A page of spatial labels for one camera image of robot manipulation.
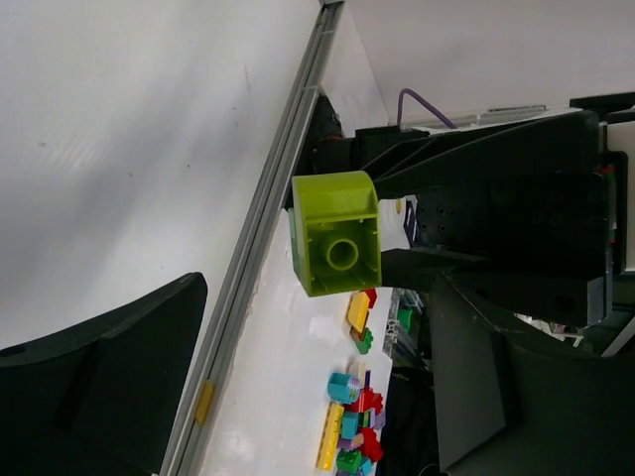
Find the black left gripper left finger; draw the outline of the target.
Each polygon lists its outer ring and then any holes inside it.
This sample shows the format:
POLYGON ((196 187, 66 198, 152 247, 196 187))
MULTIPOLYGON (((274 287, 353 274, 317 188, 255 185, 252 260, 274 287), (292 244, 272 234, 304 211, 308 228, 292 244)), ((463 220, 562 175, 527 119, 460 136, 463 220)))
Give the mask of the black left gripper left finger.
POLYGON ((161 470, 207 297, 189 273, 1 351, 4 475, 161 470))

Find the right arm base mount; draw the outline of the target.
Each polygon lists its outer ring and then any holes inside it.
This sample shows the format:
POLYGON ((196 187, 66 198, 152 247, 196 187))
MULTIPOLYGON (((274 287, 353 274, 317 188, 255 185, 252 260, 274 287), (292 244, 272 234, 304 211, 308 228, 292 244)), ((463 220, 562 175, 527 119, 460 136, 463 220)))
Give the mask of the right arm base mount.
POLYGON ((320 94, 292 177, 362 170, 398 144, 415 141, 419 146, 429 136, 419 130, 383 126, 357 130, 346 138, 329 99, 320 94))

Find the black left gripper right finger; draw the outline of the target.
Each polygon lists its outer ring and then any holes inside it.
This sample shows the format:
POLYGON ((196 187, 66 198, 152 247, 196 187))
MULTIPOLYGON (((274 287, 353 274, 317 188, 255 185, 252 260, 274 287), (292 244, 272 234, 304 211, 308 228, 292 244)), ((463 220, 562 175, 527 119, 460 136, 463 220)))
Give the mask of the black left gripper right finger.
POLYGON ((447 276, 429 310, 443 472, 633 473, 632 353, 570 347, 447 276))

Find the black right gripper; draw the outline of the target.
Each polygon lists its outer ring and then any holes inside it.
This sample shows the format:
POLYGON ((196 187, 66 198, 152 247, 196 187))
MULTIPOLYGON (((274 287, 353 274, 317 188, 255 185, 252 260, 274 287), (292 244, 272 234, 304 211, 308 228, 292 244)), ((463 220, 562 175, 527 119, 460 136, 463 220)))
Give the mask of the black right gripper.
POLYGON ((622 270, 617 172, 599 167, 592 111, 431 137, 373 184, 416 195, 415 245, 459 254, 384 251, 382 285, 430 295, 445 276, 513 313, 599 322, 601 271, 622 270))

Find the lime curved lego brick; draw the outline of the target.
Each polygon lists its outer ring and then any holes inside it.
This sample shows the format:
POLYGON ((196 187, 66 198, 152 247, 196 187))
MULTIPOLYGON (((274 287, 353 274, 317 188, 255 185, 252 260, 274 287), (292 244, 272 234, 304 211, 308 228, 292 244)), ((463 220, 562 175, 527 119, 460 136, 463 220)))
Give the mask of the lime curved lego brick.
POLYGON ((310 297, 381 285, 379 203, 363 171, 292 179, 294 270, 310 297))

